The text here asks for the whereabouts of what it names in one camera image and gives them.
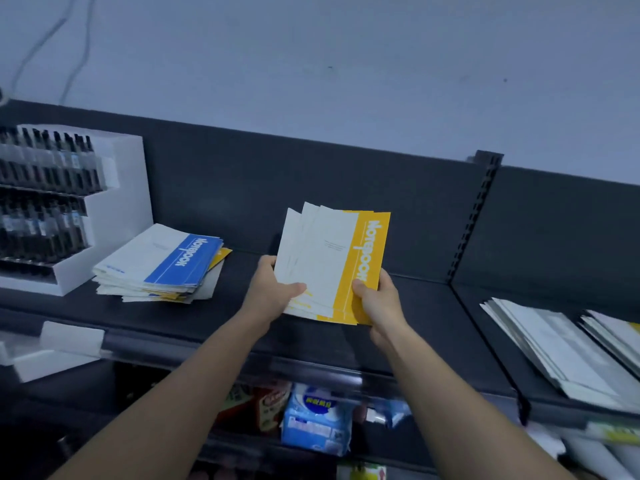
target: right hand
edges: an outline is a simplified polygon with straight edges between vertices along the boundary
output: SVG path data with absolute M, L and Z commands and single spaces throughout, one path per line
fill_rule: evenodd
M 377 291 L 367 288 L 360 280 L 354 280 L 352 288 L 356 296 L 362 298 L 362 307 L 373 322 L 371 339 L 375 345 L 386 348 L 398 332 L 409 327 L 404 319 L 398 290 L 384 269 L 380 270 Z

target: paper stack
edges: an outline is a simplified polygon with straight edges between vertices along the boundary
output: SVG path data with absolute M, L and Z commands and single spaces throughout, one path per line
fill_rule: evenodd
M 505 299 L 480 306 L 567 396 L 640 413 L 640 383 L 569 318 Z
M 230 252 L 219 237 L 153 224 L 94 266 L 93 281 L 100 283 L 98 294 L 119 295 L 124 302 L 191 303 L 213 296 Z
M 371 324 L 351 282 L 378 288 L 389 212 L 334 210 L 305 202 L 302 214 L 287 209 L 276 278 L 302 282 L 307 291 L 285 313 L 348 325 Z
M 590 316 L 582 316 L 584 329 L 640 377 L 640 324 L 587 311 Z

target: left hand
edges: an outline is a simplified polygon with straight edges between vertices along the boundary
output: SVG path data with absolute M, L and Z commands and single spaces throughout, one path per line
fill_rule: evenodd
M 273 272 L 275 264 L 276 256 L 260 258 L 240 308 L 243 315 L 267 325 L 282 315 L 291 298 L 301 295 L 307 289 L 304 283 L 279 283 Z

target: white foam holder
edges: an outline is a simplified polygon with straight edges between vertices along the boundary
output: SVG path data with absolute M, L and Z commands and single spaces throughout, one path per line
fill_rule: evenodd
M 142 137 L 59 125 L 19 128 L 89 136 L 102 161 L 107 190 L 83 198 L 89 247 L 53 265 L 55 283 L 0 275 L 2 288 L 63 296 L 91 279 L 94 265 L 154 223 Z

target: forearm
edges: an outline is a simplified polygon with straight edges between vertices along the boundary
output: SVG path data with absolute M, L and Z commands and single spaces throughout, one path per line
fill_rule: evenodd
M 384 352 L 444 479 L 572 479 L 408 326 Z
M 187 361 L 96 435 L 55 475 L 72 479 L 184 479 L 255 341 L 238 313 Z

